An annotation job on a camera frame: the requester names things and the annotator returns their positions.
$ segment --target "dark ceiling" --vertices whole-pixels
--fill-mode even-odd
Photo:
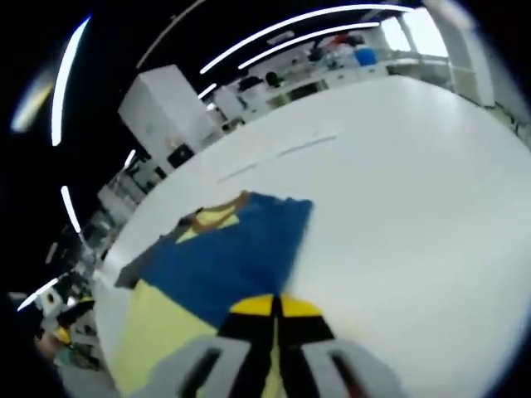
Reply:
[[[256,41],[199,75],[201,67],[244,37],[304,12],[364,1],[206,0],[167,34],[141,70],[135,66],[158,34],[193,2],[134,3],[117,6],[104,1],[51,0],[30,8],[22,3],[10,8],[12,27],[4,33],[4,51],[10,57],[3,91],[7,105],[2,108],[0,197],[7,221],[2,259],[9,270],[2,281],[12,290],[33,290],[59,272],[57,265],[44,265],[44,259],[51,243],[69,225],[61,186],[70,187],[82,224],[95,209],[96,193],[121,169],[129,151],[141,150],[116,112],[139,71],[177,64],[199,92],[212,82],[234,79],[237,65],[267,46],[266,38]],[[412,7],[421,4],[420,0],[399,3]],[[314,18],[292,30],[300,35],[358,22],[366,13]],[[61,144],[51,146],[51,97],[28,132],[13,134],[9,121],[22,92],[43,66],[58,69],[66,41],[90,14],[69,77]],[[389,15],[383,12],[373,20]]]

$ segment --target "desk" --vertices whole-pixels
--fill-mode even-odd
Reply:
[[[323,141],[272,158],[316,129]],[[268,159],[234,177],[232,169]],[[199,153],[140,204],[101,280],[183,214],[242,189],[314,201],[288,290],[385,363],[411,398],[482,396],[531,297],[531,155],[483,109],[401,76],[288,104]],[[96,282],[112,358],[129,293]]]

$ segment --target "white wall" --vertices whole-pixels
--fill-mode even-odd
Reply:
[[[455,92],[483,106],[495,106],[485,46],[478,32],[460,29],[435,8],[428,7],[454,69]]]
[[[531,124],[529,107],[504,62],[491,46],[485,46],[485,54],[490,68],[496,102],[507,109],[519,122]]]
[[[363,38],[369,46],[377,49],[389,50],[389,43],[387,43],[381,27],[375,27],[360,32],[363,34]]]

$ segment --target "clothing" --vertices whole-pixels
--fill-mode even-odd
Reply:
[[[157,251],[158,247],[164,241],[177,240],[182,234],[188,231],[192,225],[193,217],[194,214],[181,218],[177,225],[167,235],[161,235],[160,238],[158,238],[158,240],[148,249],[146,249],[141,255],[122,268],[114,286],[117,288],[134,289],[140,279],[140,270],[149,264],[153,253]]]
[[[340,44],[348,44],[348,45],[354,47],[356,45],[356,41],[348,33],[339,33],[331,41],[331,44],[336,45],[336,46],[338,46]]]
[[[243,192],[203,209],[188,230],[164,240],[140,270],[124,337],[111,371],[124,394],[152,367],[198,335],[214,335],[230,307],[285,286],[311,201]]]

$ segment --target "led light strip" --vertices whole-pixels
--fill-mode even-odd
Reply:
[[[136,151],[134,149],[131,152],[129,152],[128,157],[125,159],[124,168],[127,168],[131,164],[135,154],[136,154]]]
[[[208,93],[210,93],[212,90],[214,90],[217,87],[216,83],[212,83],[209,85],[205,90],[201,92],[197,97],[201,100],[203,97],[205,97]]]
[[[44,260],[44,264],[50,264],[51,258],[56,253],[57,250],[57,242],[53,242],[50,246],[50,249],[48,250],[48,255],[46,256],[46,259]]]
[[[51,102],[51,144],[56,147],[61,142],[61,125],[63,118],[63,102],[65,100],[66,82],[68,81],[68,75],[74,57],[76,56],[76,50],[80,44],[81,35],[85,30],[86,24],[90,20],[90,17],[76,29],[72,35],[68,45],[66,46],[65,55],[61,60],[61,66],[59,67],[59,73],[57,74],[56,88],[53,92],[53,100]]]
[[[280,51],[286,47],[293,46],[294,44],[311,39],[313,37],[329,35],[330,33],[341,32],[341,31],[351,31],[353,29],[360,29],[364,27],[377,27],[378,25],[379,25],[378,22],[354,23],[352,25],[343,25],[341,27],[330,27],[329,29],[324,29],[322,31],[318,31],[318,32],[310,33],[308,35],[297,37],[293,40],[286,41],[276,47],[270,48],[269,50],[264,51],[261,54],[258,54],[257,56],[253,56],[250,60],[247,60],[243,64],[239,65],[238,69],[247,68],[247,66],[249,66],[250,64],[254,64],[258,60],[261,60],[262,58],[266,56],[270,56],[271,54],[277,51]]]
[[[201,75],[204,75],[215,65],[219,64],[221,61],[227,58],[230,54],[233,54],[234,52],[240,50],[243,46],[246,46],[247,44],[251,43],[252,41],[262,36],[268,35],[271,32],[274,32],[283,27],[287,27],[293,23],[300,22],[305,19],[309,19],[313,17],[319,17],[321,15],[331,14],[334,12],[359,11],[359,10],[383,10],[383,11],[411,12],[413,11],[413,8],[403,7],[403,6],[394,6],[392,4],[354,4],[354,5],[349,5],[349,6],[338,6],[338,7],[324,8],[322,10],[307,12],[306,14],[299,15],[298,17],[292,17],[290,19],[286,19],[283,22],[276,23],[275,25],[267,27],[266,29],[263,29],[255,33],[254,35],[247,37],[246,39],[235,44],[228,50],[225,50],[222,54],[214,58],[212,61],[208,62],[199,71],[199,73]]]
[[[35,292],[27,296],[27,298],[22,301],[22,304],[20,304],[17,308],[17,311],[20,311],[21,309],[24,309],[31,303],[33,303],[35,300],[37,300],[37,297],[39,297],[41,294],[46,292],[49,288],[51,288],[53,285],[55,285],[57,282],[59,282],[59,278],[54,278],[44,286],[41,286],[39,289],[37,289]]]
[[[70,199],[70,192],[68,191],[68,187],[61,187],[61,195],[63,196],[63,202],[65,203],[66,212],[68,213],[70,222],[74,227],[76,233],[79,234],[81,232],[81,227],[79,221],[77,220],[74,207],[72,206],[72,200]]]

